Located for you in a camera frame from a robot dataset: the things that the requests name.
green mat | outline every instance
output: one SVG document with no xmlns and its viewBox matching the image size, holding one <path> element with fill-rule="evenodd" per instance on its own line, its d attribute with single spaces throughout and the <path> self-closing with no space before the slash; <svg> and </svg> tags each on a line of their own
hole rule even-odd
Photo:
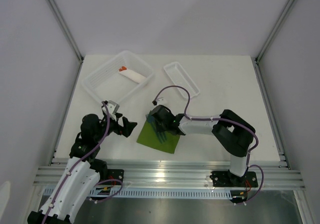
<svg viewBox="0 0 320 224">
<path fill-rule="evenodd" d="M 165 132 L 165 135 L 166 141 L 161 143 L 157 138 L 157 135 L 154 132 L 151 124 L 145 121 L 136 142 L 162 152 L 173 154 L 175 153 L 180 135 L 174 136 L 169 132 Z"/>
</svg>

fork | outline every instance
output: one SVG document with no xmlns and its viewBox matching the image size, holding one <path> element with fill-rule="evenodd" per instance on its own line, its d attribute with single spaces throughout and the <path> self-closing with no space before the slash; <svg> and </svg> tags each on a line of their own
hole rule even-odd
<svg viewBox="0 0 320 224">
<path fill-rule="evenodd" d="M 156 137 L 158 138 L 159 142 L 160 143 L 164 143 L 167 140 L 166 133 L 157 131 L 156 126 L 155 126 L 155 118 L 153 116 L 149 115 L 149 114 L 146 114 L 145 118 L 146 118 L 146 121 L 148 123 L 150 123 L 150 125 L 151 125 L 153 131 L 155 132 Z"/>
</svg>

table surface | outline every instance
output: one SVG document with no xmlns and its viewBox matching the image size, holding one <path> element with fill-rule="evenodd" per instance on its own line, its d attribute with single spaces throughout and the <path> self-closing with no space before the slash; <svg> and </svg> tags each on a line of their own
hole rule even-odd
<svg viewBox="0 0 320 224">
<path fill-rule="evenodd" d="M 99 105 L 81 85 L 81 81 L 113 55 L 87 55 L 75 87 L 63 131 L 56 149 L 56 158 L 68 158 L 82 118 L 95 113 L 102 116 Z M 110 134 L 102 143 L 97 158 L 121 160 L 171 160 L 171 161 L 229 161 L 230 154 L 211 135 L 181 136 L 174 154 L 164 153 L 136 142 L 145 122 L 145 114 L 153 109 L 157 93 L 172 82 L 163 66 L 178 61 L 200 89 L 193 98 L 188 114 L 211 116 L 230 109 L 256 129 L 259 146 L 252 152 L 251 161 L 280 161 L 277 146 L 268 120 L 265 105 L 249 56 L 220 55 L 140 55 L 155 70 L 155 76 L 130 99 L 120 103 L 118 112 L 129 121 L 138 122 L 130 137 Z M 186 100 L 175 89 L 161 94 L 174 114 L 183 113 Z"/>
</svg>

orange object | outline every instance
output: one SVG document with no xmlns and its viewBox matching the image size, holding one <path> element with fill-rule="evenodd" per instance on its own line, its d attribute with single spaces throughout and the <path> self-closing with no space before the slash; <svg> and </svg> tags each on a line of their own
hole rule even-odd
<svg viewBox="0 0 320 224">
<path fill-rule="evenodd" d="M 124 70 L 127 70 L 127 68 L 125 66 L 122 66 L 119 71 L 124 71 Z"/>
</svg>

plastic container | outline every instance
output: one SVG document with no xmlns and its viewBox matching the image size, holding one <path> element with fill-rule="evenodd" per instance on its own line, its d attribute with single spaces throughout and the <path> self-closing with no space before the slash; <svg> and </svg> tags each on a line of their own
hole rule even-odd
<svg viewBox="0 0 320 224">
<path fill-rule="evenodd" d="M 118 71 L 122 66 L 143 75 L 146 79 L 138 84 L 124 77 Z M 137 55 L 123 51 L 89 74 L 82 81 L 82 85 L 99 104 L 105 100 L 120 104 L 142 89 L 154 74 L 153 69 Z"/>
<path fill-rule="evenodd" d="M 188 73 L 179 62 L 167 64 L 163 67 L 163 69 L 165 70 L 171 81 L 174 83 L 174 85 L 181 86 L 188 90 L 190 99 L 200 94 L 200 89 L 190 78 Z M 178 88 L 177 90 L 180 92 L 183 98 L 188 99 L 188 95 L 184 90 L 180 88 Z"/>
</svg>

